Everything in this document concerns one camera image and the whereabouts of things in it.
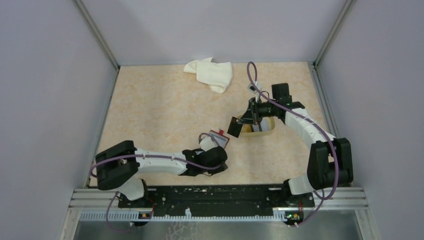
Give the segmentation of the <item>black chip card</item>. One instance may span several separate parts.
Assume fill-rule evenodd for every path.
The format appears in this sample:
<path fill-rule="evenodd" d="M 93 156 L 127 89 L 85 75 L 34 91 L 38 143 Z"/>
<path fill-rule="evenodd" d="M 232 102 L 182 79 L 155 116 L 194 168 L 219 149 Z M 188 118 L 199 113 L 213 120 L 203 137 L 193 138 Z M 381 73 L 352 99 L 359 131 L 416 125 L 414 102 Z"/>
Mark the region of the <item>black chip card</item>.
<path fill-rule="evenodd" d="M 239 138 L 242 128 L 243 128 L 243 124 L 239 123 L 239 119 L 237 117 L 232 117 L 227 129 L 227 134 L 230 136 L 233 136 L 235 138 Z"/>

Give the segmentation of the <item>red leather card holder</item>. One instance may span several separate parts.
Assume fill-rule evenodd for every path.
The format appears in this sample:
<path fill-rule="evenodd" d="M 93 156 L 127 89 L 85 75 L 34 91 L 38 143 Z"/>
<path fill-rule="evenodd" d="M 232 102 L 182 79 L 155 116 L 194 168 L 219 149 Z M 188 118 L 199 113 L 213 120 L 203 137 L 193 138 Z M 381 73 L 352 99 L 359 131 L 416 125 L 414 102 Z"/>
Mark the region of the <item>red leather card holder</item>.
<path fill-rule="evenodd" d="M 224 149 L 227 147 L 230 141 L 230 138 L 225 135 L 222 129 L 219 129 L 218 131 L 210 130 L 209 134 L 214 137 L 214 139 L 217 141 L 219 146 L 221 146 Z"/>

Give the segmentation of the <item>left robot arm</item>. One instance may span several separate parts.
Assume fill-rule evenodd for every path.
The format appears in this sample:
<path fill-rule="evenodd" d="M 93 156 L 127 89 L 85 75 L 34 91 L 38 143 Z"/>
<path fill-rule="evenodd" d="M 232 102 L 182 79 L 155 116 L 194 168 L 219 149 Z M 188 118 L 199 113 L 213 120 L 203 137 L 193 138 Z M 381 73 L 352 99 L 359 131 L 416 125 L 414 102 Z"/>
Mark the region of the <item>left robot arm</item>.
<path fill-rule="evenodd" d="M 137 149 L 132 140 L 125 140 L 98 153 L 90 175 L 96 178 L 99 190 L 117 191 L 136 206 L 144 207 L 149 203 L 150 193 L 138 174 L 214 175 L 228 168 L 227 159 L 225 149 L 217 144 L 164 153 Z"/>

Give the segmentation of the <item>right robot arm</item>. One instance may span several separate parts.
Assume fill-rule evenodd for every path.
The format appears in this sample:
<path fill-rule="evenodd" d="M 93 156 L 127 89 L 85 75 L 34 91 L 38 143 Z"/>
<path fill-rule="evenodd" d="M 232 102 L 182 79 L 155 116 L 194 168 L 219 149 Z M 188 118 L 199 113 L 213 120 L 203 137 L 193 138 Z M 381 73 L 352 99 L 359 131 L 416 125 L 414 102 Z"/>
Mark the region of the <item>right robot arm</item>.
<path fill-rule="evenodd" d="M 283 203 L 295 206 L 303 194 L 350 184 L 354 179 L 350 142 L 326 132 L 312 120 L 305 106 L 292 100 L 287 83 L 273 84 L 271 90 L 271 100 L 252 97 L 245 113 L 231 124 L 233 136 L 238 137 L 243 125 L 259 127 L 265 118 L 275 117 L 294 130 L 308 147 L 306 173 L 284 181 Z"/>

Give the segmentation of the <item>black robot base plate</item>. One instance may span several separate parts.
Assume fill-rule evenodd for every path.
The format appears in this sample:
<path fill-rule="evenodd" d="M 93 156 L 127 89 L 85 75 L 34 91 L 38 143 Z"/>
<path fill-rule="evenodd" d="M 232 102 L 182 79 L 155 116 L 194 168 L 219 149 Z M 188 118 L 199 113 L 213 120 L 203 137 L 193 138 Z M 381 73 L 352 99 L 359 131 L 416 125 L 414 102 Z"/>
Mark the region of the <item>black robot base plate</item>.
<path fill-rule="evenodd" d="M 284 184 L 149 186 L 138 200 L 123 194 L 120 209 L 154 208 L 155 217 L 268 217 L 274 208 L 315 207 L 313 195 L 291 195 Z"/>

